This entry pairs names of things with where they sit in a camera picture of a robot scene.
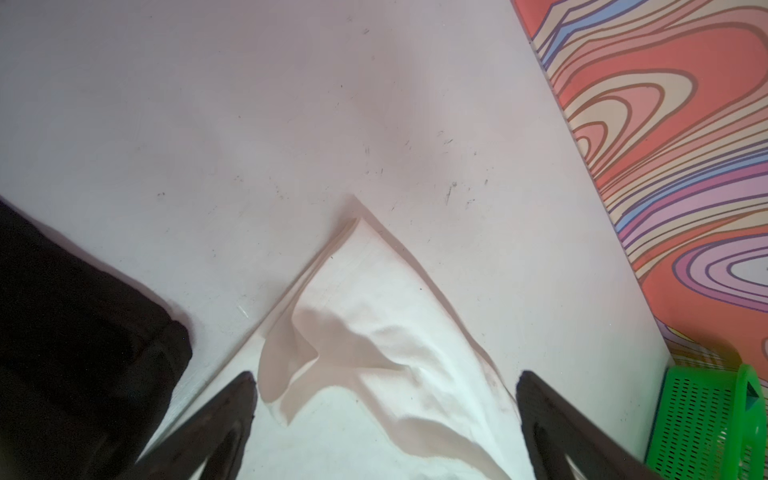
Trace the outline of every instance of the scuff mark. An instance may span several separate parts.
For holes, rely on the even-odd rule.
[[[445,204],[448,205],[448,200],[451,200],[451,190],[453,190],[453,187],[456,186],[456,182],[453,182],[450,187],[448,187],[448,194],[445,195]]]

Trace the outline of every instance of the swirl pattern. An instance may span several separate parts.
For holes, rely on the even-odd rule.
[[[768,386],[768,2],[513,2],[674,358]]]

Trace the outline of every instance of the green basket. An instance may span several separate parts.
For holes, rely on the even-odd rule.
[[[646,465],[667,480],[762,480],[766,405],[755,370],[667,372]]]

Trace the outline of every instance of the patterned fabric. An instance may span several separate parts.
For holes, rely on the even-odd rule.
[[[513,2],[674,359],[768,386],[768,0]]]

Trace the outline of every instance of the black object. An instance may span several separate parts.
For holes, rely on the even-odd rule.
[[[160,424],[187,330],[0,203],[0,473],[113,478]]]
[[[234,480],[256,410],[256,382],[242,372],[158,447],[117,480]]]
[[[566,455],[590,480],[661,480],[535,373],[520,375],[517,400],[538,480],[574,480]]]

